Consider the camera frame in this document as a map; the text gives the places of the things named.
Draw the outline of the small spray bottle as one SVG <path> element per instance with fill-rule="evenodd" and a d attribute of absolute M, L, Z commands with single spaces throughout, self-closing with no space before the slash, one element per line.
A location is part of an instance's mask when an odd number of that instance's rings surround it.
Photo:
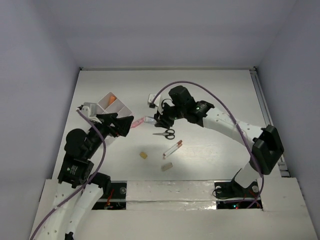
<path fill-rule="evenodd" d="M 145 116 L 144 123 L 155 125 L 157 123 L 157 121 L 151 116 Z"/>

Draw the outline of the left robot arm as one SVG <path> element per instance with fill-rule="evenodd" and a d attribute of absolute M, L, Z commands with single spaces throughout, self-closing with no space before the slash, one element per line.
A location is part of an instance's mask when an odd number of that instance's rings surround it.
<path fill-rule="evenodd" d="M 112 193 L 110 176 L 99 172 L 106 157 L 105 139 L 126 137 L 134 117 L 108 113 L 90 119 L 80 109 L 77 113 L 90 129 L 67 134 L 52 209 L 31 234 L 32 240 L 76 240 L 98 199 Z"/>

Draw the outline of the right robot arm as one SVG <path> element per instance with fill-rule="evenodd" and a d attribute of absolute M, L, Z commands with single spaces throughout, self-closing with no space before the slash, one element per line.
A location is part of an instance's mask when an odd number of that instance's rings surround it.
<path fill-rule="evenodd" d="M 284 153 L 284 147 L 276 127 L 255 126 L 236 120 L 213 104 L 195 101 L 187 88 L 178 85 L 169 91 L 171 104 L 160 94 L 150 94 L 148 105 L 156 109 L 156 127 L 170 129 L 174 122 L 185 119 L 191 124 L 217 131 L 243 144 L 250 154 L 249 162 L 230 181 L 215 184 L 219 199 L 245 198 L 260 177 L 269 175 Z"/>

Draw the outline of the orange cap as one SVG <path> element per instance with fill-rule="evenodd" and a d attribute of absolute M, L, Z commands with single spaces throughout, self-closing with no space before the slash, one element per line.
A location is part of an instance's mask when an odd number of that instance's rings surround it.
<path fill-rule="evenodd" d="M 115 96 L 111 96 L 109 98 L 109 105 L 111 105 L 115 100 L 116 100 L 116 97 Z"/>

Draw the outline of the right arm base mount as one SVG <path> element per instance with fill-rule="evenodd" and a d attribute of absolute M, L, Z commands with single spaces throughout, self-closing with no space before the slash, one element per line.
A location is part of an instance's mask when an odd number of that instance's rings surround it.
<path fill-rule="evenodd" d="M 247 188 L 238 187 L 235 182 L 218 181 L 214 183 L 212 191 L 218 210 L 262 210 L 263 204 L 261 197 L 258 196 L 259 193 L 260 189 L 257 181 L 252 182 Z"/>

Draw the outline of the pink highlighter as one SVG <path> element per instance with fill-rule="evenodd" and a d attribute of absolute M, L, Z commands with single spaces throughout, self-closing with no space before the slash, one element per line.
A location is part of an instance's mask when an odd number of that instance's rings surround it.
<path fill-rule="evenodd" d="M 140 119 L 138 119 L 138 120 L 135 120 L 135 121 L 131 124 L 130 128 L 131 128 L 131 129 L 136 128 L 136 127 L 138 127 L 139 125 L 143 124 L 144 122 L 145 122 L 145 117 L 142 117 L 142 118 L 140 118 Z"/>

